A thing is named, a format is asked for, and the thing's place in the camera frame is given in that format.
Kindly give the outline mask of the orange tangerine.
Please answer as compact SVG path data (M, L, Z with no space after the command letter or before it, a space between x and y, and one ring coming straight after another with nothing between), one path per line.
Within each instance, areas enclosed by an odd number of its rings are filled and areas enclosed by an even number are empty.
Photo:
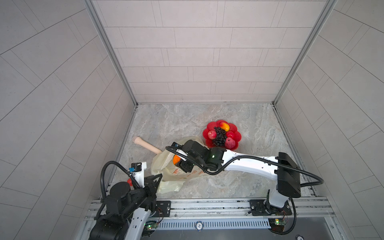
M177 166L179 162L181 161L181 158L178 155L173 156L173 164Z

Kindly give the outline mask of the cream plastic fruit bag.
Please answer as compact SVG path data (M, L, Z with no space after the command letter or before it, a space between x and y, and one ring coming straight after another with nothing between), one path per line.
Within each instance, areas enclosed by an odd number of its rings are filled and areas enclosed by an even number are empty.
M159 194L179 192L185 182L207 176L207 174L197 166L193 168L191 173L185 173L174 165L173 157L174 154L164 150L162 152L158 151L158 154L152 160L150 168L152 175L163 175L158 188Z

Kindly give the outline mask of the pink strawberry fruit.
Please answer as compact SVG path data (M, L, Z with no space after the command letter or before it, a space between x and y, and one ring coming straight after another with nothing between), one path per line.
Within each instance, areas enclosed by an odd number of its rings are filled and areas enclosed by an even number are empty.
M211 130L207 133L207 136L210 140L214 140L217 137L217 132L215 130Z

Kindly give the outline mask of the black grape bunch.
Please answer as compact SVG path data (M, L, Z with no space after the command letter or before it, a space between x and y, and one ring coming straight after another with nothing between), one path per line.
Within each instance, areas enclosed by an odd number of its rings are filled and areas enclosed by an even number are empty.
M224 148L225 147L225 140L227 138L226 132L222 130L220 127L214 127L214 130L217 132L216 139L213 140L213 143L217 147Z

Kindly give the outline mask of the pink dragon fruit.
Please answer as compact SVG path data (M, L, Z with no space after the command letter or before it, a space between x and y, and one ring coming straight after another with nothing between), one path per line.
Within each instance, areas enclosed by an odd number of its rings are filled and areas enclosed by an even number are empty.
M234 150L237 146L237 142L230 138L230 137L227 137L226 140L225 140L225 148L226 149L229 149L229 150Z

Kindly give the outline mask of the red apple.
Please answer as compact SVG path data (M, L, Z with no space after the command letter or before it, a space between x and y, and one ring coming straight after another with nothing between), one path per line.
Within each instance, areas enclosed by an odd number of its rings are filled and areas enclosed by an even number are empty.
M228 138L231 138L231 139L235 140L236 139L236 132L228 131L228 132L226 132L226 136Z

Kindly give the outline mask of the yellow red mango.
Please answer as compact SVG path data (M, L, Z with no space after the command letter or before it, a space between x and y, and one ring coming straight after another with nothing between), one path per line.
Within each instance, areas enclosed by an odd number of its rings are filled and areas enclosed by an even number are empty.
M227 122L220 122L219 127L225 132L230 130L230 125Z

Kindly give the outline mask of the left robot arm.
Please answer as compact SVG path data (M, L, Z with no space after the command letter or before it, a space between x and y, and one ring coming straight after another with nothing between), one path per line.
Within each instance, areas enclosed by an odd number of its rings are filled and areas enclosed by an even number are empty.
M144 187L134 190L127 182L115 184L95 217L89 239L139 240L154 233L159 223L148 218L158 210L156 193L162 177L145 177Z

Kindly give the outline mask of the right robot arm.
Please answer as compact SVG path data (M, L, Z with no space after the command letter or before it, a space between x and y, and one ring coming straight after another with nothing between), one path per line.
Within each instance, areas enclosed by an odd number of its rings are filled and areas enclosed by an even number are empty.
M300 168L286 153L279 153L277 157L258 157L219 147L208 149L192 140L183 145L173 143L166 150L180 158L176 166L185 173L190 173L194 167L211 176L223 171L240 171L276 182L276 187L268 193L266 205L282 209L289 199L302 196Z

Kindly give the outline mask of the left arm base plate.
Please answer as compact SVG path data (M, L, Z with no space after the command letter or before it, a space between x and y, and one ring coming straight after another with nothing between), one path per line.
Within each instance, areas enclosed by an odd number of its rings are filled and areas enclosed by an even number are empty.
M171 211L171 201L157 201L155 212L151 215L154 218L168 218Z

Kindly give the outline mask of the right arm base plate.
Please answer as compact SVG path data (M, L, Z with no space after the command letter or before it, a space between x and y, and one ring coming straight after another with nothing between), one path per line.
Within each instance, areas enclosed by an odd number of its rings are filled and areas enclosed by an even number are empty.
M292 208L288 201L283 208L271 206L267 200L250 200L250 210L248 214L252 216L291 216Z

